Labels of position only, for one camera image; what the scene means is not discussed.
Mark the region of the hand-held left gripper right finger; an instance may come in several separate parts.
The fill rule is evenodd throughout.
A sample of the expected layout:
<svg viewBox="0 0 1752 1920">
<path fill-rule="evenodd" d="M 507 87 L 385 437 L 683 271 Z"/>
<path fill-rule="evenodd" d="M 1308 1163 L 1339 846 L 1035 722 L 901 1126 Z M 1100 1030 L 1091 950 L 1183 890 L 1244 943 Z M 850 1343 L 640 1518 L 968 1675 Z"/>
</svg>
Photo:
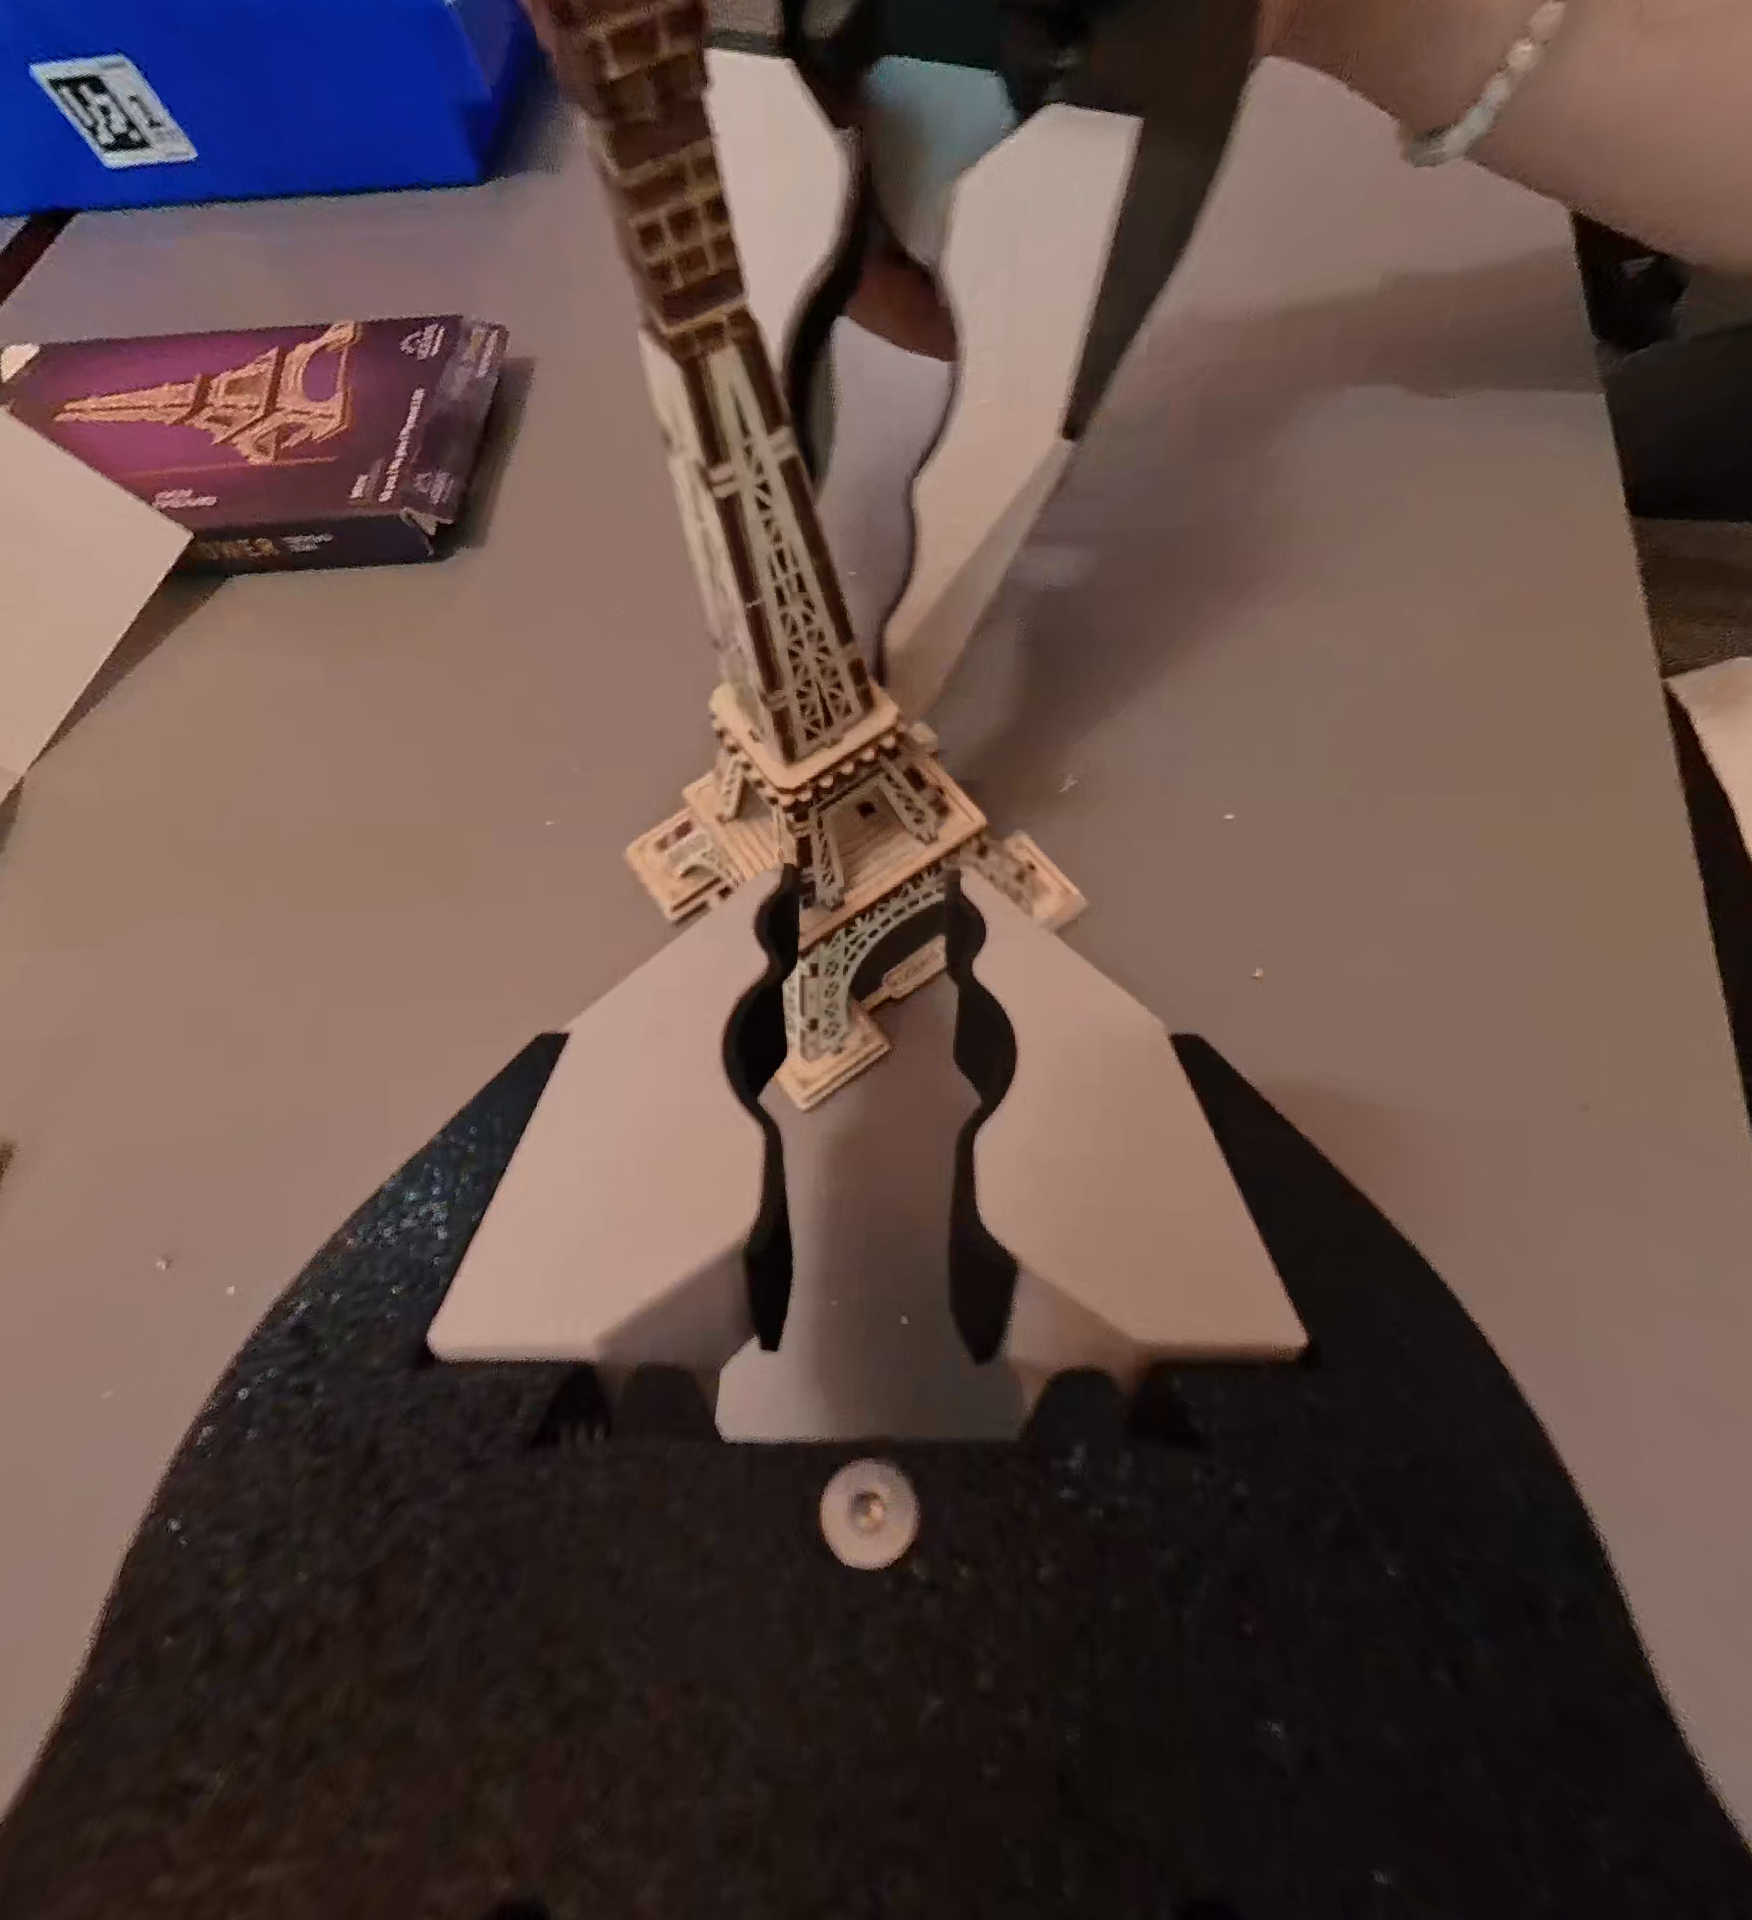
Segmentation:
<svg viewBox="0 0 1752 1920">
<path fill-rule="evenodd" d="M 960 1342 L 1008 1370 L 1291 1361 L 1308 1335 L 1167 1027 L 994 884 L 948 891 Z"/>
</svg>

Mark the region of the wooden tower model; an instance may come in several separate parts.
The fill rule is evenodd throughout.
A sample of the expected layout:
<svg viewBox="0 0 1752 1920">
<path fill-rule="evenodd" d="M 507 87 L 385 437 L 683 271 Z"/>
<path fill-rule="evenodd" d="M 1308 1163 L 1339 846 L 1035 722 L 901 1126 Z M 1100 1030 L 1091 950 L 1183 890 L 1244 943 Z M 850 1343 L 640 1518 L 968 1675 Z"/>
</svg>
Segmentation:
<svg viewBox="0 0 1752 1920">
<path fill-rule="evenodd" d="M 997 836 L 870 677 L 796 419 L 750 308 L 708 114 L 706 5 L 530 5 L 580 111 L 637 293 L 640 355 L 720 659 L 716 761 L 626 847 L 680 924 L 790 867 L 796 964 L 776 1082 L 810 1112 L 889 1051 L 874 1010 L 945 970 L 949 873 L 976 867 L 1036 924 L 1081 891 L 1026 833 Z"/>
</svg>

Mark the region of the purple puzzle box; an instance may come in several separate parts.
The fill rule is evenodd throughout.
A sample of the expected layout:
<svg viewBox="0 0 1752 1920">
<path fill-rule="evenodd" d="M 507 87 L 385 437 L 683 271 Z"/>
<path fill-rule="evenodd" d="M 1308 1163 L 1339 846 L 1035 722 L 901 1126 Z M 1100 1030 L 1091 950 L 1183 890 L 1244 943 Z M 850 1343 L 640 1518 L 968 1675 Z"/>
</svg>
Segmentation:
<svg viewBox="0 0 1752 1920">
<path fill-rule="evenodd" d="M 211 577 L 456 551 L 508 330 L 347 319 L 0 347 L 0 408 L 190 535 Z"/>
</svg>

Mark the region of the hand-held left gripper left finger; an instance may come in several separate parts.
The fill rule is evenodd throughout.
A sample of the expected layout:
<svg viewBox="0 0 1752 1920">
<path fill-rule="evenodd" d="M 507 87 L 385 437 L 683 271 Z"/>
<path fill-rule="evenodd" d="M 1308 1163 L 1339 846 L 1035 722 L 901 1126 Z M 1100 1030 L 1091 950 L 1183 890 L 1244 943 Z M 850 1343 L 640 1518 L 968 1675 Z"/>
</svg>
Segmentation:
<svg viewBox="0 0 1752 1920">
<path fill-rule="evenodd" d="M 463 1252 L 437 1361 L 721 1370 L 792 1298 L 784 1152 L 792 867 L 743 881 L 562 1034 Z"/>
</svg>

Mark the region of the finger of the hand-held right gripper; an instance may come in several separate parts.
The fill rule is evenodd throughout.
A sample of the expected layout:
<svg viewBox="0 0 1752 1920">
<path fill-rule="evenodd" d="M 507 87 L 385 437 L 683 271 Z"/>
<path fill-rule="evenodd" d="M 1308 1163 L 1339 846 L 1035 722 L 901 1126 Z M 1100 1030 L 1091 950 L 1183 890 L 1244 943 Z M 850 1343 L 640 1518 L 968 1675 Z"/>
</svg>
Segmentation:
<svg viewBox="0 0 1752 1920">
<path fill-rule="evenodd" d="M 874 239 L 860 137 L 829 117 L 792 60 L 712 50 L 708 62 L 750 311 L 820 483 L 857 372 L 852 300 Z"/>
<path fill-rule="evenodd" d="M 954 391 L 911 481 L 911 571 L 882 638 L 899 709 L 934 709 L 1073 458 L 1066 422 L 1141 130 L 1045 107 L 954 190 Z"/>
</svg>

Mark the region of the person's right forearm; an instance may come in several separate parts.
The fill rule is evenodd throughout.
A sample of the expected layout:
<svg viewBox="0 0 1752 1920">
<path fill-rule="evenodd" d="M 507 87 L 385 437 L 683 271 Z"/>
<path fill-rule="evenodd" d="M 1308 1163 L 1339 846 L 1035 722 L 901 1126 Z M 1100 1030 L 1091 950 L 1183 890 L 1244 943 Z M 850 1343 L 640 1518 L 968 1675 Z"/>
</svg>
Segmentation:
<svg viewBox="0 0 1752 1920">
<path fill-rule="evenodd" d="M 1752 3 L 1541 5 L 1471 115 L 1414 135 L 1689 264 L 1752 277 Z"/>
</svg>

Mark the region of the blue plastic bin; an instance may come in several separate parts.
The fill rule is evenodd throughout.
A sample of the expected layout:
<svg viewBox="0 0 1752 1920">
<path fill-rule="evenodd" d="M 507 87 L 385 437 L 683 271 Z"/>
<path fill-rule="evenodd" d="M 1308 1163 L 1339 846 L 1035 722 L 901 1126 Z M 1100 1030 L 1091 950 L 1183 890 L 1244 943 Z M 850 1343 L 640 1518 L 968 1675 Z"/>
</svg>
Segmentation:
<svg viewBox="0 0 1752 1920">
<path fill-rule="evenodd" d="M 0 219 L 475 184 L 541 64 L 514 3 L 0 3 Z"/>
</svg>

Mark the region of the grey desk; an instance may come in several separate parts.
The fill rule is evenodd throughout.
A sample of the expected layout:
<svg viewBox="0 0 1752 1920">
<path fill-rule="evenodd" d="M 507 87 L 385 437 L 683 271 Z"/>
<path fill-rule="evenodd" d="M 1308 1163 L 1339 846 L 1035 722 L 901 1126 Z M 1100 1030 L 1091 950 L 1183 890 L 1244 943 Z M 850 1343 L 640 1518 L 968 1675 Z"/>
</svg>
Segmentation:
<svg viewBox="0 0 1752 1920">
<path fill-rule="evenodd" d="M 556 110 L 451 194 L 98 215 L 0 344 L 463 307 L 480 543 L 163 591 L 0 830 L 0 1812 L 325 1241 L 667 938 L 706 651 Z M 1752 1837 L 1752 1139 L 1562 219 L 1278 64 L 941 711 L 1496 1343 Z"/>
</svg>

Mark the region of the white instruction sheet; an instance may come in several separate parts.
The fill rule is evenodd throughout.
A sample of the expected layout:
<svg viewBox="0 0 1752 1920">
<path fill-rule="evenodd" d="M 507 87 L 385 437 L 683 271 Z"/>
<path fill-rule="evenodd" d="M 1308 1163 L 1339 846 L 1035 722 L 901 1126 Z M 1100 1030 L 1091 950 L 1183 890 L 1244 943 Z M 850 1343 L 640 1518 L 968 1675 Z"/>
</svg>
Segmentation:
<svg viewBox="0 0 1752 1920">
<path fill-rule="evenodd" d="M 188 532 L 0 410 L 0 807 L 188 547 Z"/>
</svg>

